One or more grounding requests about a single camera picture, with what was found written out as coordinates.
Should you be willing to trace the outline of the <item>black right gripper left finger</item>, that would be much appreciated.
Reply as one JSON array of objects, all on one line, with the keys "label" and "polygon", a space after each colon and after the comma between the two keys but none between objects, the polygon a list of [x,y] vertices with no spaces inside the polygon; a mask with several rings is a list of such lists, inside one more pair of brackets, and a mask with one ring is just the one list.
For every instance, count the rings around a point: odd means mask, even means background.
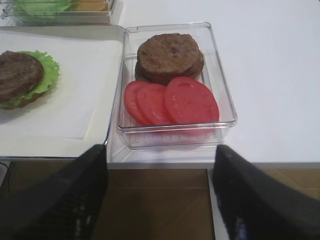
[{"label": "black right gripper left finger", "polygon": [[89,240],[108,188],[106,147],[0,202],[2,240]]}]

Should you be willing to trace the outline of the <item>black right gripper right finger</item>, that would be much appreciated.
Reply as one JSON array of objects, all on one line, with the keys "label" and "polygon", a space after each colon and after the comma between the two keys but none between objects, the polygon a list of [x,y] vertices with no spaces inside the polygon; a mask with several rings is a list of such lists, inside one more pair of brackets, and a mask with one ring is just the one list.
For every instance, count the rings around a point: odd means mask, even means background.
[{"label": "black right gripper right finger", "polygon": [[265,174],[227,145],[216,148],[212,183],[230,240],[320,238],[320,202]]}]

